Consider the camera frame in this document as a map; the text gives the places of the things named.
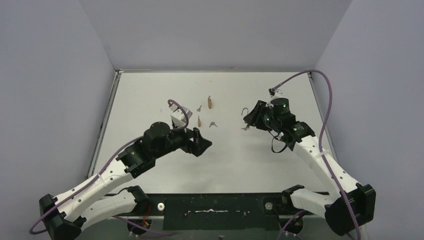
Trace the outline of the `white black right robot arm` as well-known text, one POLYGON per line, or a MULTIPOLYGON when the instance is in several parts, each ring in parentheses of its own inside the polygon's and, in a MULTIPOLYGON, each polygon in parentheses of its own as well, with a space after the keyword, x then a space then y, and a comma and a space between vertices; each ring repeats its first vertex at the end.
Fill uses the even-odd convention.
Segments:
POLYGON ((274 139, 300 157, 321 181, 327 195, 296 185, 284 191, 282 209, 295 213, 298 209, 325 219, 330 229, 343 236, 374 219, 376 191, 350 176, 320 146, 311 127, 298 121, 291 113, 289 100, 277 97, 269 102, 259 100, 253 110, 243 117, 249 127, 274 131, 274 139))

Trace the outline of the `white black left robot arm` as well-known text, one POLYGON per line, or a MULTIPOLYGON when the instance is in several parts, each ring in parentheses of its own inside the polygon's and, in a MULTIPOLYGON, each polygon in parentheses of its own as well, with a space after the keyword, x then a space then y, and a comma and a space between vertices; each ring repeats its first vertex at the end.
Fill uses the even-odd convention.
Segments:
POLYGON ((198 128, 172 129, 155 122, 144 134, 122 146, 99 171, 72 189, 58 195, 46 194, 39 200, 41 220, 52 240, 74 240, 89 226, 119 214, 143 213, 148 207, 146 194, 131 186, 112 197, 113 189, 153 168, 156 160, 182 150, 201 156, 212 142, 198 128))

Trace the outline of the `large brass padlock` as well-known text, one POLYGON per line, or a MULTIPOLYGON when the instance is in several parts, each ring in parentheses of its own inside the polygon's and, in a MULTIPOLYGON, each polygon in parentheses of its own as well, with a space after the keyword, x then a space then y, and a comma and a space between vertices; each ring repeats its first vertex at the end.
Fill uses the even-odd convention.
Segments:
POLYGON ((212 107, 213 107, 213 102, 212 102, 212 98, 211 98, 211 96, 209 95, 208 96, 208 98, 207 98, 207 106, 208 106, 208 109, 212 109, 212 107))

